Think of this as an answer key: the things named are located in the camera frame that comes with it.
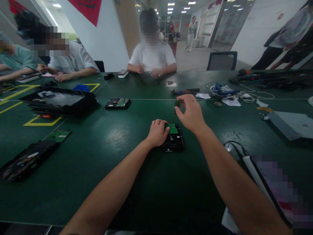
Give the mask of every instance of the electronic component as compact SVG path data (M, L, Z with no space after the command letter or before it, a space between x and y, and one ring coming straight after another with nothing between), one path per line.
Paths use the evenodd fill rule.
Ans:
M62 143L71 133L71 131L56 130L50 135L50 137L55 137L57 143Z
M104 106L105 109L128 109L130 99L128 98L111 98Z
M166 137L165 142L161 145L161 149L164 152L178 152L185 149L183 143L183 136L178 124L165 124L164 127L170 127L169 134Z

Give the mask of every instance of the office chair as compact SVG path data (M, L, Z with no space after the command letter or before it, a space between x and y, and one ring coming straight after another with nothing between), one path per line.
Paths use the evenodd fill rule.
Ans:
M100 72L105 72L104 63L101 60L95 60L96 65L98 66Z
M206 70L235 70L237 55L236 51L211 52Z

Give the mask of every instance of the screwdriver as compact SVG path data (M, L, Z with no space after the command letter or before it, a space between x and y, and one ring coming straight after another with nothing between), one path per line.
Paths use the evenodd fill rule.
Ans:
M181 104L182 104L182 102L179 99L175 100L175 106L180 107ZM173 120L173 123L175 121L175 117L176 117L176 109L174 109L174 120Z

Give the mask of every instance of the teal shirt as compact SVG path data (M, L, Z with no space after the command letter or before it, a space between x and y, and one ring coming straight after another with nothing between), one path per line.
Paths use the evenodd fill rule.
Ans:
M32 56L29 49L19 45L15 45L15 47L16 50L13 55L2 55L3 64L8 68L15 71L24 68L32 68L33 70L36 70L37 64L45 64L38 56Z

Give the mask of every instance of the table surface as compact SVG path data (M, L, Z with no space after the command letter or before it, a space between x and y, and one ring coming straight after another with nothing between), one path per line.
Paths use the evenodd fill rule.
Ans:
M147 136L152 120L172 122L175 97L171 90L200 88L201 93L207 93L206 86L216 81L247 90L228 83L236 74L235 71L185 71L159 80L130 74L126 79L114 77L109 81L96 74L57 84L69 89L76 84L90 84L88 87L95 88L93 92L101 106L82 119L62 117L51 126L25 126L53 120L42 118L29 122L34 113L18 98L34 92L35 85L52 78L18 87L17 91L21 92L4 93L0 98L10 99L0 102L0 166L31 143L49 140L47 136L54 130L71 130L72 134L30 178L19 183L0 182L0 221L64 226L101 179ZM256 85L249 87L261 91ZM313 117L313 108L306 101L312 90L265 91L275 95L274 100L263 100L270 108ZM128 110L105 110L103 106L114 97L130 98ZM306 179L313 177L312 148L289 142L262 120L255 103L218 107L214 102L199 101L206 123L219 140L238 141L251 154L271 155L310 205L313 189ZM200 144L178 118L175 122L182 127L185 151L163 153L153 149L148 154L110 228L166 233L225 232L220 225L225 204L215 188Z

